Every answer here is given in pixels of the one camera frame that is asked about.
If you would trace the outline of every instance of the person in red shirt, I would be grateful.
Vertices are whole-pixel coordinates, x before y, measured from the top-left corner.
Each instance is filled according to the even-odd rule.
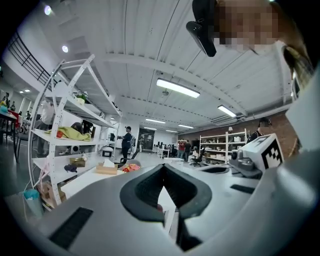
[[[183,155],[185,153],[185,144],[186,142],[183,140],[178,141],[178,154],[176,156],[177,158],[183,159]]]

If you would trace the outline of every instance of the balcony railing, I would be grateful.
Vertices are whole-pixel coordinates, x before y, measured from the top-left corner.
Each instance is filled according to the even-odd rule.
[[[14,33],[8,44],[9,52],[16,58],[16,60],[40,83],[45,85],[50,78],[50,74],[41,66],[36,58],[28,50],[17,32]]]

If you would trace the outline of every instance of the green cloth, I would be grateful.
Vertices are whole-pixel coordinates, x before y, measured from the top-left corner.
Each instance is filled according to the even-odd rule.
[[[85,142],[91,141],[90,133],[81,134],[80,132],[73,129],[72,127],[67,127],[67,126],[58,127],[58,131],[63,133],[62,135],[63,138],[69,138],[72,140],[85,141]],[[51,130],[47,130],[45,131],[45,133],[51,134]]]

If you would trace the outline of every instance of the black vent slot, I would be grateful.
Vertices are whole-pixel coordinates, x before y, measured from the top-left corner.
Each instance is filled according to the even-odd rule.
[[[79,207],[51,236],[56,245],[68,249],[81,229],[87,223],[93,211]]]

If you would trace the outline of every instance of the ceiling light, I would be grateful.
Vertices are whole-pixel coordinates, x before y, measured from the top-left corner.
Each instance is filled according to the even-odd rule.
[[[183,125],[183,124],[179,124],[179,126],[181,126],[181,127],[185,127],[185,128],[190,128],[190,129],[193,129],[193,128],[194,128],[194,127],[186,126],[186,125]]]
[[[189,95],[194,98],[198,98],[200,95],[200,93],[195,90],[189,89],[189,88],[182,86],[180,84],[177,84],[177,83],[174,83],[171,81],[167,81],[164,79],[160,79],[160,78],[158,78],[158,80],[156,81],[156,85],[173,90],[173,91],[176,91],[176,92],[179,92],[179,93],[182,93],[182,94]]]
[[[161,124],[165,124],[166,122],[163,121],[158,121],[158,120],[152,120],[152,119],[145,119],[146,121],[151,121],[151,122],[156,122],[156,123],[161,123]]]
[[[62,51],[64,51],[65,53],[67,53],[69,50],[68,50],[68,47],[67,46],[62,46]]]
[[[49,5],[46,5],[46,6],[44,7],[44,13],[45,13],[46,15],[50,15],[50,13],[51,13],[51,7],[50,7]]]
[[[233,113],[232,111],[230,111],[229,109],[227,109],[225,106],[220,105],[218,106],[218,109],[220,109],[221,111],[223,111],[224,113],[228,114],[229,116],[231,116],[232,118],[235,118],[237,115],[235,113]]]
[[[143,128],[148,130],[156,130],[156,128],[150,128],[150,127],[143,127]]]

